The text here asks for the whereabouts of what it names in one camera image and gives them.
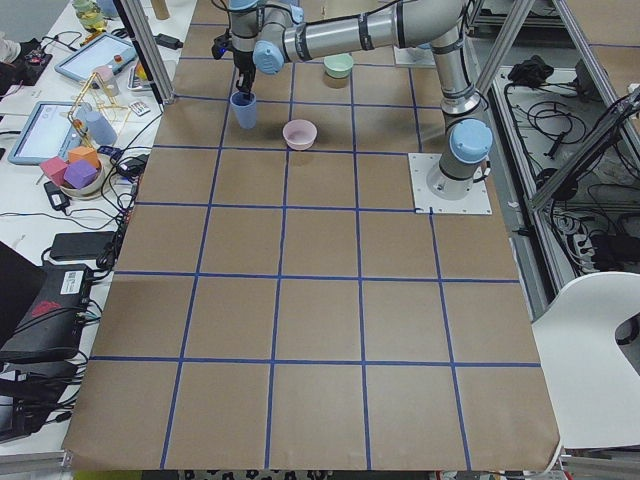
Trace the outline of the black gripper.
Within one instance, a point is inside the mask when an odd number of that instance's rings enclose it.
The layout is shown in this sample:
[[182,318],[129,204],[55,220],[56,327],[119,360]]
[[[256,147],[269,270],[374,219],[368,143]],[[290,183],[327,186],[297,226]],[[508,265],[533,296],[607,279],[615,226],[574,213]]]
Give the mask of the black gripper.
[[237,90],[244,99],[250,100],[256,75],[253,54],[251,52],[235,50],[233,59],[234,65],[238,70],[238,79],[236,80]]

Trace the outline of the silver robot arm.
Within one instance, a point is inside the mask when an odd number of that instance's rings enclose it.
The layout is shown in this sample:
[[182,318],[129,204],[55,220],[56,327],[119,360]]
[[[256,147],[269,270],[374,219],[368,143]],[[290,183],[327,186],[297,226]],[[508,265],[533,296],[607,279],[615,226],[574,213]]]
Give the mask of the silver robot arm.
[[397,65],[431,58],[442,94],[446,147],[437,173],[446,181],[479,182],[479,167],[492,148],[491,130],[478,112],[483,95],[465,62],[463,1],[391,1],[373,10],[308,21],[301,7],[280,1],[232,1],[228,26],[211,54],[230,53],[239,73],[236,88],[253,92],[258,72],[279,73],[285,64],[338,54],[391,48]]

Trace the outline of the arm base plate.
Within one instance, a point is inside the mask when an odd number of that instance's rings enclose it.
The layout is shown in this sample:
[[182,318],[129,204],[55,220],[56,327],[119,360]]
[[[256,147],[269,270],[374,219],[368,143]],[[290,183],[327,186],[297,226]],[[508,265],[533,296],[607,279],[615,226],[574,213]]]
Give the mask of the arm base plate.
[[413,209],[417,214],[491,215],[480,167],[467,180],[453,180],[440,169],[440,154],[409,153]]
[[404,68],[434,68],[435,59],[430,44],[419,47],[394,47],[395,65]]

